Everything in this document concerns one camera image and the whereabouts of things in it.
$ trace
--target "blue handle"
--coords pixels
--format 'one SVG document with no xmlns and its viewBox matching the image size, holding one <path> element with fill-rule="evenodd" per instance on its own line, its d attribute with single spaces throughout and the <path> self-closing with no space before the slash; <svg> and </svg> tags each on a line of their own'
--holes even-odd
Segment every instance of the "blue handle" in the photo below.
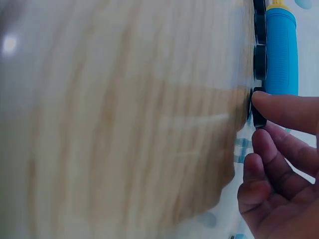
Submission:
<svg viewBox="0 0 319 239">
<path fill-rule="evenodd" d="M 283 8 L 266 11 L 268 71 L 266 92 L 298 95 L 299 70 L 296 18 Z"/>
</svg>

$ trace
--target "black wheel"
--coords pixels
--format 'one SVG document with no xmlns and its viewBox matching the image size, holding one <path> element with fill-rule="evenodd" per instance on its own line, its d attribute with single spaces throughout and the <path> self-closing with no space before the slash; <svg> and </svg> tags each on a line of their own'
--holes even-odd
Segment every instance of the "black wheel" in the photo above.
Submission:
<svg viewBox="0 0 319 239">
<path fill-rule="evenodd" d="M 266 12 L 265 0 L 254 0 L 254 8 L 257 14 L 265 14 Z"/>
<path fill-rule="evenodd" d="M 255 13 L 255 37 L 256 43 L 266 45 L 267 43 L 267 26 L 265 15 Z"/>
<path fill-rule="evenodd" d="M 254 77 L 256 80 L 264 81 L 266 79 L 268 59 L 265 45 L 257 45 L 254 48 Z"/>
<path fill-rule="evenodd" d="M 264 87 L 255 87 L 254 92 L 256 91 L 263 91 L 265 92 Z M 251 111 L 253 114 L 253 120 L 254 120 L 254 127 L 256 128 L 262 128 L 266 126 L 267 120 L 256 110 L 253 104 L 251 104 Z"/>
<path fill-rule="evenodd" d="M 249 99 L 248 99 L 248 106 L 247 106 L 247 120 L 249 120 L 249 117 L 251 115 L 251 98 L 253 96 L 253 89 L 250 89 L 249 93 Z"/>
</svg>

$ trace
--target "toy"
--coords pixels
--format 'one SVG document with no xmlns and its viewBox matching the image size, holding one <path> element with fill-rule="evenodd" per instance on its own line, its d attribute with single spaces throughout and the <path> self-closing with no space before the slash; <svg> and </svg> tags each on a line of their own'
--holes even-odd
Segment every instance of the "toy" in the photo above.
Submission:
<svg viewBox="0 0 319 239">
<path fill-rule="evenodd" d="M 296 18 L 283 0 L 273 0 L 266 8 L 264 0 L 254 0 L 255 35 L 254 77 L 262 81 L 262 90 L 272 95 L 298 95 L 299 70 Z M 255 127 L 266 120 L 253 105 Z"/>
</svg>

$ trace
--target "black knob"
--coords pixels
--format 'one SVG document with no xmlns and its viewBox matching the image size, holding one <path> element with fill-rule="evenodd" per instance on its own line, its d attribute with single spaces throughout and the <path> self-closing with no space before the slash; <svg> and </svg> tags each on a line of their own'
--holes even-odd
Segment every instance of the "black knob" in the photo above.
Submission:
<svg viewBox="0 0 319 239">
<path fill-rule="evenodd" d="M 254 88 L 254 92 L 256 91 L 263 91 L 265 92 L 265 88 L 264 87 L 255 87 Z M 254 107 L 254 104 L 251 104 L 251 111 L 253 114 L 253 120 L 254 120 L 254 126 L 256 128 L 262 128 L 266 126 L 267 120 L 259 113 L 259 111 L 256 110 L 256 108 Z"/>
<path fill-rule="evenodd" d="M 256 42 L 261 45 L 266 45 L 267 43 L 267 26 L 265 15 L 260 15 L 255 13 L 255 37 Z"/>
<path fill-rule="evenodd" d="M 266 79 L 268 59 L 267 49 L 265 45 L 257 45 L 254 48 L 254 59 L 253 59 L 254 77 L 257 80 L 264 81 Z"/>
<path fill-rule="evenodd" d="M 265 14 L 266 12 L 265 0 L 254 0 L 254 8 L 258 14 Z"/>
</svg>

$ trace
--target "fingernail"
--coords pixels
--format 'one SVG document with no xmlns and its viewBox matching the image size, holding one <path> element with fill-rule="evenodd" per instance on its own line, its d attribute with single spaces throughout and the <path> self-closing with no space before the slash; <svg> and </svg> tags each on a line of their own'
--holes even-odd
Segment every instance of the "fingernail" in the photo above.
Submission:
<svg viewBox="0 0 319 239">
<path fill-rule="evenodd" d="M 268 94 L 266 92 L 263 92 L 263 91 L 256 91 L 253 94 L 253 98 L 254 99 L 263 99 L 263 98 L 265 98 L 267 96 L 270 96 L 270 94 Z"/>
</svg>

